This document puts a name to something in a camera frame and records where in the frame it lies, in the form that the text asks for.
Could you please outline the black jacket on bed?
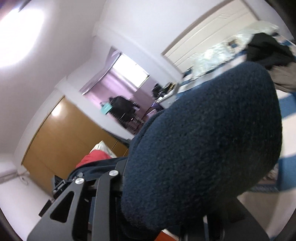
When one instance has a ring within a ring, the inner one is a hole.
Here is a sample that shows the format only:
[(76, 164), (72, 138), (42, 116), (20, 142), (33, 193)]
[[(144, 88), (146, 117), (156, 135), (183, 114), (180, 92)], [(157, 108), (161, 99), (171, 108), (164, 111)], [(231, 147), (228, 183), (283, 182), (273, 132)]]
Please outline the black jacket on bed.
[(246, 61), (258, 63), (266, 70), (271, 70), (273, 66), (295, 63), (295, 57), (288, 46), (280, 44), (266, 33), (258, 33), (247, 45)]

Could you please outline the white bedside table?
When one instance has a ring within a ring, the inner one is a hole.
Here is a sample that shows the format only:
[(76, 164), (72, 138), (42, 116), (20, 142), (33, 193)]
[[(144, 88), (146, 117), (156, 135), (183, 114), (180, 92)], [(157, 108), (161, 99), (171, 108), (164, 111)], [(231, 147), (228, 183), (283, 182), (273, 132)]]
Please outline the white bedside table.
[(158, 98), (155, 103), (159, 104), (160, 106), (162, 106), (164, 109), (169, 108), (171, 106), (171, 104), (176, 100), (176, 96), (178, 93), (178, 90), (180, 88), (180, 84), (176, 83), (173, 87), (173, 89), (166, 95), (164, 95), (164, 97), (160, 97)]

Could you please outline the red garment pile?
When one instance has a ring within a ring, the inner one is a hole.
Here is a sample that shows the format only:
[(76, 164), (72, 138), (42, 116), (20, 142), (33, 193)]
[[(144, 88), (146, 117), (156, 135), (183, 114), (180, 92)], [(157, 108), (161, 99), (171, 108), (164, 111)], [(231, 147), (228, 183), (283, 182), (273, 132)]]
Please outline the red garment pile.
[(91, 162), (108, 160), (110, 158), (111, 156), (104, 151), (92, 150), (88, 155), (84, 156), (84, 158), (76, 165), (76, 168), (79, 168)]

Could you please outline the white bed headboard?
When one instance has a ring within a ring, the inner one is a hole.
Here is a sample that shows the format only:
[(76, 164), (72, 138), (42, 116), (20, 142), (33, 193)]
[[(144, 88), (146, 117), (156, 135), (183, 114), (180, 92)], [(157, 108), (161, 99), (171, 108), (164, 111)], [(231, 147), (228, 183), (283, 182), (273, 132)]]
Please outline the white bed headboard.
[(162, 55), (183, 73), (191, 67), (194, 54), (227, 41), (256, 21), (258, 17), (245, 1), (222, 1), (189, 25)]

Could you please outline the blue checkered bed blanket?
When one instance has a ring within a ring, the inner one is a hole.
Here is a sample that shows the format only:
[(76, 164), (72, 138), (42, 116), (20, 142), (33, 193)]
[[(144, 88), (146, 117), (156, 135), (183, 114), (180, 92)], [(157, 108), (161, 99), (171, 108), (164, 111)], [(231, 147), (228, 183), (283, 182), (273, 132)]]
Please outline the blue checkered bed blanket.
[(274, 240), (295, 211), (295, 93), (277, 90), (282, 116), (282, 148), (275, 187), (254, 188), (238, 197)]

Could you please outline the navy white fleece sweater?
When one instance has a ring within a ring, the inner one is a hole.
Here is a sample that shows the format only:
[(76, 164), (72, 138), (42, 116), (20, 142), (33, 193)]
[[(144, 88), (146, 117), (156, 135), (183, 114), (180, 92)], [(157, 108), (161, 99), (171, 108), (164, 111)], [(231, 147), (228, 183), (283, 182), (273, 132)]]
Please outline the navy white fleece sweater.
[(244, 62), (181, 96), (132, 139), (117, 206), (119, 240), (177, 237), (276, 164), (281, 112), (267, 70)]

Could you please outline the beige garment on bed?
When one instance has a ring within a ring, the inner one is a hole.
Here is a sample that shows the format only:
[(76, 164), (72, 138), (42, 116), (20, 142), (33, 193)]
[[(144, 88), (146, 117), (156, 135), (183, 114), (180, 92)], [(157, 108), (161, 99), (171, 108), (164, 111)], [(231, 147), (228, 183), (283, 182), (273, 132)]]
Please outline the beige garment on bed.
[(292, 93), (296, 91), (296, 65), (294, 62), (288, 66), (273, 66), (269, 71), (277, 90)]

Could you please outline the pale green satin pillow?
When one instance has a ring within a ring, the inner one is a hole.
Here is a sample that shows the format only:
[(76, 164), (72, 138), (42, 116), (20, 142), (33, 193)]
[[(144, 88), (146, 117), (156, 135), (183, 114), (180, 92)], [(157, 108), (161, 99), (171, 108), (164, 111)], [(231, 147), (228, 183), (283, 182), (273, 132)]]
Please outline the pale green satin pillow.
[(256, 21), (203, 53), (195, 53), (191, 56), (191, 78), (195, 80), (234, 59), (247, 47), (255, 34), (265, 33), (273, 36), (278, 32), (279, 26), (266, 21)]

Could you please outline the teal box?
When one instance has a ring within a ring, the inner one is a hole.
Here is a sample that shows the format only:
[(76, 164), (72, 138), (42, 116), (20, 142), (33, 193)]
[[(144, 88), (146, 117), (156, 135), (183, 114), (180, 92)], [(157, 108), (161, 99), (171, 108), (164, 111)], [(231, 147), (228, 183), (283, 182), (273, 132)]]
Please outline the teal box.
[(112, 105), (109, 102), (101, 104), (100, 110), (104, 115), (107, 115), (111, 111), (111, 109), (112, 109)]

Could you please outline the wooden wardrobe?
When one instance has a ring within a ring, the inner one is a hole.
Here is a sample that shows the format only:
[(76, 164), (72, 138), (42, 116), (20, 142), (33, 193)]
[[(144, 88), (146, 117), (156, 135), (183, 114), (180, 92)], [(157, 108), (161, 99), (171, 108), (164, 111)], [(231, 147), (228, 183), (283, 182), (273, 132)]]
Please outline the wooden wardrobe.
[(100, 141), (104, 141), (118, 157), (128, 154), (124, 144), (62, 98), (35, 133), (22, 164), (29, 171), (30, 178), (51, 194), (53, 176), (67, 178)]

